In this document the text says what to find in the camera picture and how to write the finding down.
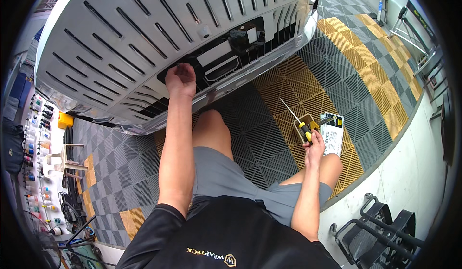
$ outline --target caster wheel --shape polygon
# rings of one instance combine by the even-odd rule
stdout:
[[[330,234],[332,236],[335,236],[335,234],[337,233],[337,224],[336,223],[332,223],[330,225],[329,232],[330,232]]]
[[[93,248],[93,253],[95,253],[96,255],[99,255],[101,254],[101,250],[98,247],[95,247]]]

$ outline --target silver grille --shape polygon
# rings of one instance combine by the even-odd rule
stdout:
[[[307,1],[59,0],[39,42],[35,76],[76,100],[83,114],[142,124],[155,115],[137,112],[162,108],[169,98],[159,72],[258,16],[266,41],[293,23],[301,33]]]

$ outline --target bottle rack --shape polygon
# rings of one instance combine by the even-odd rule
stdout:
[[[58,185],[51,188],[55,182],[43,175],[43,158],[51,153],[51,128],[55,118],[57,121],[59,112],[52,104],[37,94],[33,94],[31,100],[24,124],[25,140],[23,143],[25,150],[23,187],[26,211],[30,213],[29,216],[33,223],[35,218],[32,215],[41,221],[34,230],[53,230],[55,234],[60,234],[66,232],[65,226],[61,226],[65,225],[64,215],[59,208],[59,191],[61,189],[58,189]],[[55,129],[58,135],[63,134],[60,131],[64,130],[57,127]]]

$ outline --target gray shorts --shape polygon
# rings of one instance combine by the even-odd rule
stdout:
[[[263,190],[244,176],[239,165],[222,153],[207,147],[194,148],[196,177],[193,197],[222,195],[263,200],[266,210],[279,223],[290,226],[293,209],[297,203],[302,183],[279,185],[275,182]],[[320,206],[329,199],[332,189],[319,184]]]

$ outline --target black t-shirt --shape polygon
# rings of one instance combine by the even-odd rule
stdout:
[[[275,221],[253,200],[197,197],[190,213],[186,221],[158,204],[116,268],[340,268],[319,241]]]

